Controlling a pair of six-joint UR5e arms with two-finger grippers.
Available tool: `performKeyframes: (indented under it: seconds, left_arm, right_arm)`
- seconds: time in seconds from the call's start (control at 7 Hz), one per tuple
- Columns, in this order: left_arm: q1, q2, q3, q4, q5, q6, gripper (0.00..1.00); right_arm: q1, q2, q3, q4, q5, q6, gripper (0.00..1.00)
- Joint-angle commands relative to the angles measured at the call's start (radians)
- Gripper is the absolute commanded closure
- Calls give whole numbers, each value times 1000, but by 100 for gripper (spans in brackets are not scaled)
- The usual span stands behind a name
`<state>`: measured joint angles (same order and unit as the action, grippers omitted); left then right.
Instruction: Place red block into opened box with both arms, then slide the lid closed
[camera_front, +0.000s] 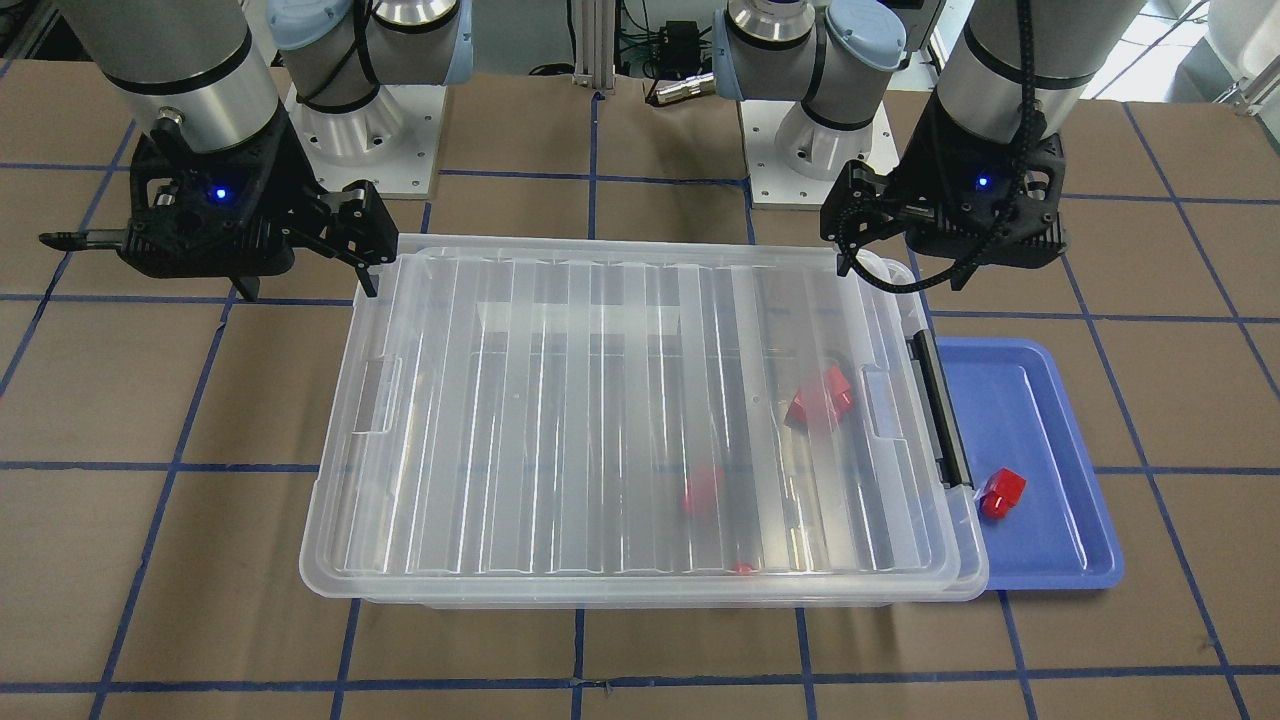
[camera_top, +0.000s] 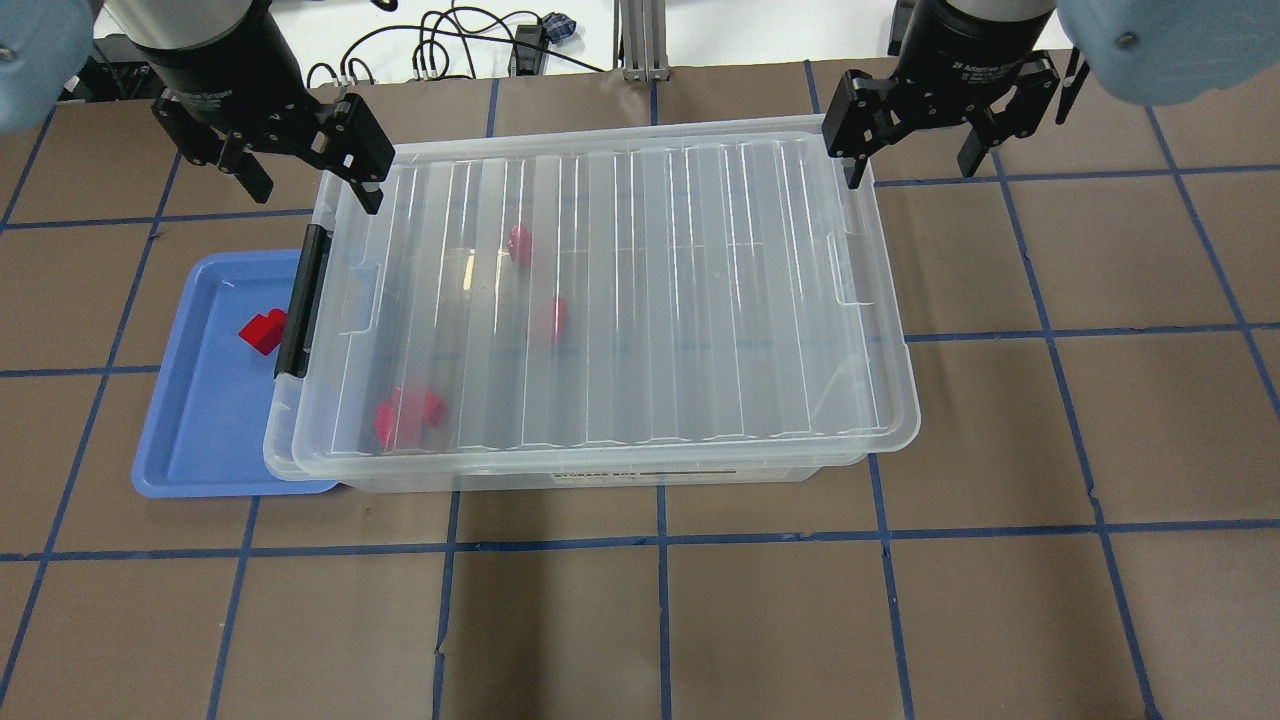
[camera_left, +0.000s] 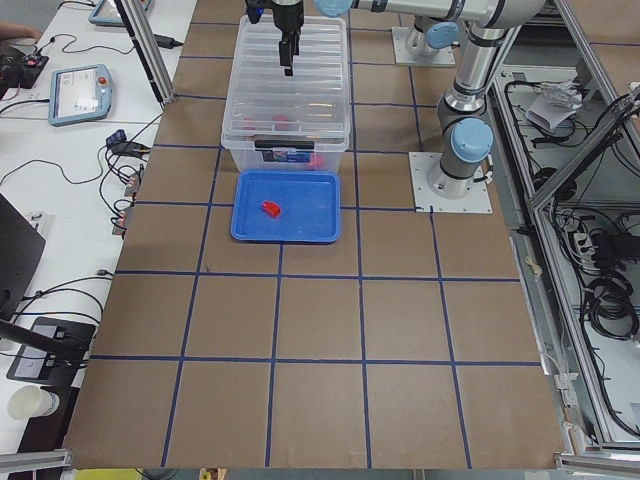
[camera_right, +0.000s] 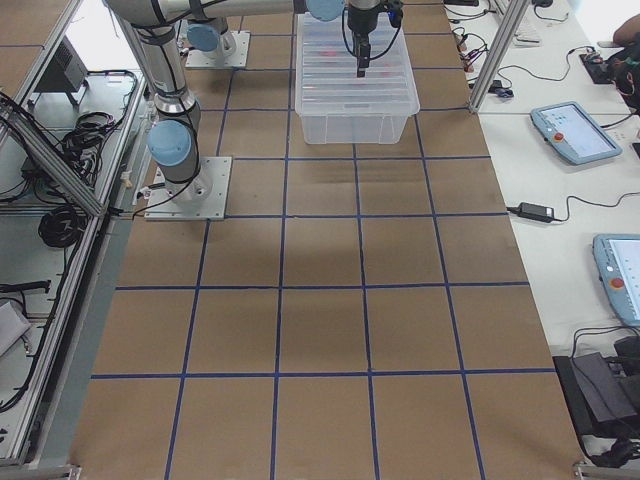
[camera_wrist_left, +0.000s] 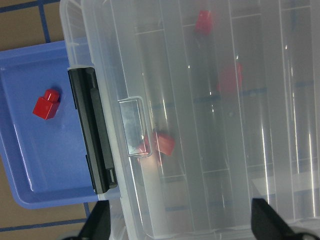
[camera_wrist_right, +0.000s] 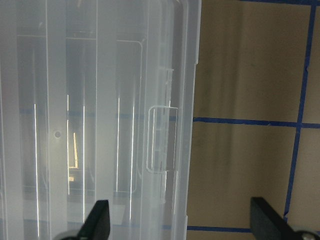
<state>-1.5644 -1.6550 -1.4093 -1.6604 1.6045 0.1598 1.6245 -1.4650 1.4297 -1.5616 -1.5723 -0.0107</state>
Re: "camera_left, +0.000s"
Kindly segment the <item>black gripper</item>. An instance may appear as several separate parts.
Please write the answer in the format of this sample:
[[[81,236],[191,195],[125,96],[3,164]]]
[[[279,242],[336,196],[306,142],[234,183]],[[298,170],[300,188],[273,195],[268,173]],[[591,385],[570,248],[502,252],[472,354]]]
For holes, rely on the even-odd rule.
[[[279,61],[284,74],[292,77],[294,57],[299,55],[300,30],[304,24],[303,0],[272,0],[275,26],[282,32],[279,41]]]

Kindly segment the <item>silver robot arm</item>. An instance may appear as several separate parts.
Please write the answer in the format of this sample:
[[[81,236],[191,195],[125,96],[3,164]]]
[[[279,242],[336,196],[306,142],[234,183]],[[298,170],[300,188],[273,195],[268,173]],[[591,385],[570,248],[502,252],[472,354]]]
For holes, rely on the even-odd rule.
[[[293,75],[293,60],[299,55],[304,24],[303,1],[247,1],[246,14],[252,24],[260,21],[265,9],[272,11],[273,23],[281,31],[278,44],[280,65],[286,76]],[[393,27],[395,62],[406,66],[451,67],[455,60],[452,45],[459,27],[452,14],[444,20],[414,14],[411,27]]]
[[[327,17],[339,17],[350,9],[373,13],[403,13],[441,21],[469,24],[462,61],[450,89],[438,105],[445,144],[439,163],[429,170],[429,188],[447,199],[464,197],[476,169],[493,145],[491,128],[479,118],[484,95],[501,57],[509,51],[506,38],[542,8],[542,1],[317,1]]]

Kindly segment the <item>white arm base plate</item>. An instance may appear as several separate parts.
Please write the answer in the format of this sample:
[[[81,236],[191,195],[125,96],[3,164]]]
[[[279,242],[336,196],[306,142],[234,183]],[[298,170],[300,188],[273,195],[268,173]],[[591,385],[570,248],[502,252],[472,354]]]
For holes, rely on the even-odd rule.
[[[439,152],[410,152],[409,165],[414,205],[422,213],[491,214],[488,192],[491,173],[478,165],[474,176],[457,180],[440,165]]]
[[[393,27],[395,63],[452,68],[455,65],[452,44],[458,33],[458,27],[451,22],[433,25],[424,32],[413,27]]]

